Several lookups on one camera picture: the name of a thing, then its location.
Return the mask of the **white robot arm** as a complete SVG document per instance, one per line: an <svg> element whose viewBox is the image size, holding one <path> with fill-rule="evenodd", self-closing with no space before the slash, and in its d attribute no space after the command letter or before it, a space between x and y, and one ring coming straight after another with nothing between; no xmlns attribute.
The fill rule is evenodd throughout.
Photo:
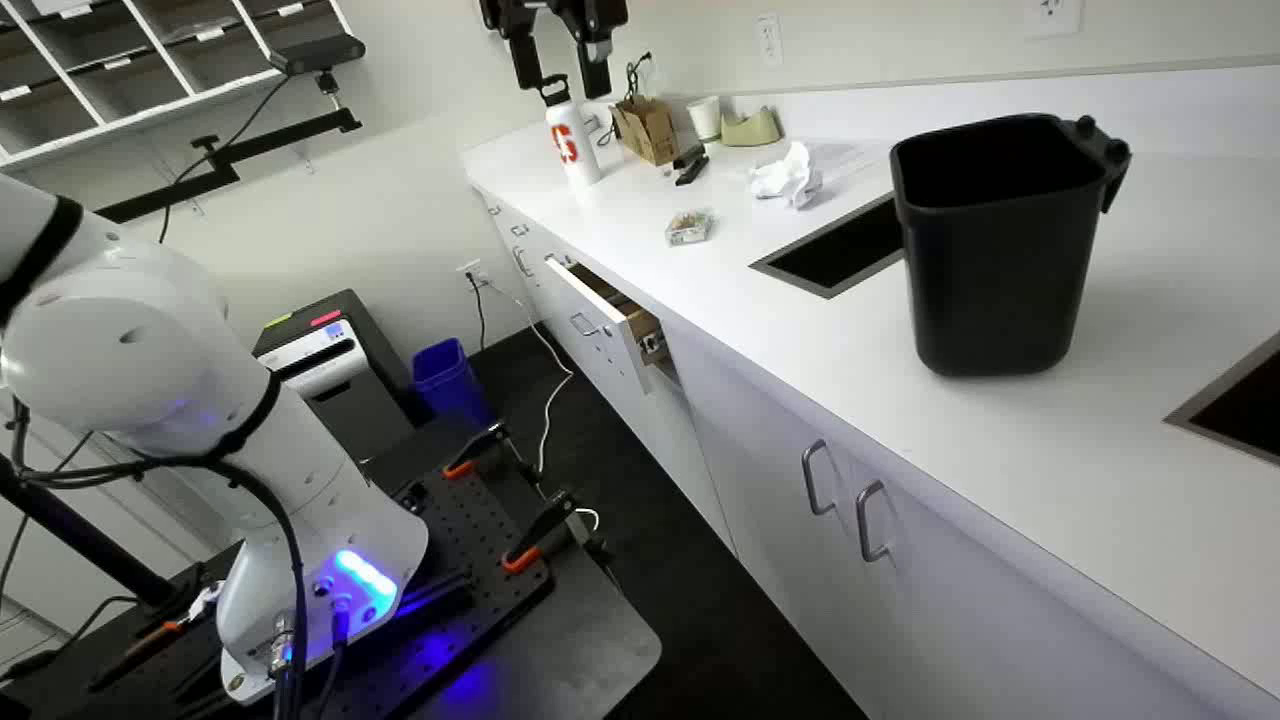
<svg viewBox="0 0 1280 720"><path fill-rule="evenodd" d="M303 678L383 627L433 529L233 334L208 272L26 181L0 181L2 385L25 416L195 467L259 514L216 597L221 685L303 720Z"/></svg>

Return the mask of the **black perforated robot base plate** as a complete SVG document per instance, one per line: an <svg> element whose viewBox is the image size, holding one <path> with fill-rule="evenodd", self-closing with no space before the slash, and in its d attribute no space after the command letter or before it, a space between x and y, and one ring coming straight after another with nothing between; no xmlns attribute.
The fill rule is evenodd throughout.
<svg viewBox="0 0 1280 720"><path fill-rule="evenodd" d="M307 671L303 720L602 720L656 671L659 637L581 543L509 567L533 520L509 509L524 477L509 449L447 471L464 443L437 422L368 463L425 514L433 548L400 616ZM16 680L2 720L270 720L266 701L216 687L211 625L95 687L141 627L129 614Z"/></svg>

